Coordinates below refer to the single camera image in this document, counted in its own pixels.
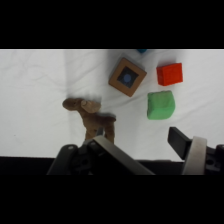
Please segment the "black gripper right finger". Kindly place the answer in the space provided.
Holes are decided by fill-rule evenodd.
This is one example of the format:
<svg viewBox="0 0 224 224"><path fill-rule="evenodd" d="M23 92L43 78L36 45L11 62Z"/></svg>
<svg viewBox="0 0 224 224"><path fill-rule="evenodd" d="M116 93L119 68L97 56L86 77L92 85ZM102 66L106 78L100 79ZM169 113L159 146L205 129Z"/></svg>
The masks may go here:
<svg viewBox="0 0 224 224"><path fill-rule="evenodd" d="M169 128L167 141L183 160L182 175L224 175L224 144L211 148L205 138L190 139L176 127Z"/></svg>

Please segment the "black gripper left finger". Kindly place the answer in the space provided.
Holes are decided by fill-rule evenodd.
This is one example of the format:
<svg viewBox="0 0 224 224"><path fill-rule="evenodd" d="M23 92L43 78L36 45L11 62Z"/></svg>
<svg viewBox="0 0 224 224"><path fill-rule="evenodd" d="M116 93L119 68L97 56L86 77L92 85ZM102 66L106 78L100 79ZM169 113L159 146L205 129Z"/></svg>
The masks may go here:
<svg viewBox="0 0 224 224"><path fill-rule="evenodd" d="M63 146L48 175L153 175L103 136L87 140L81 147Z"/></svg>

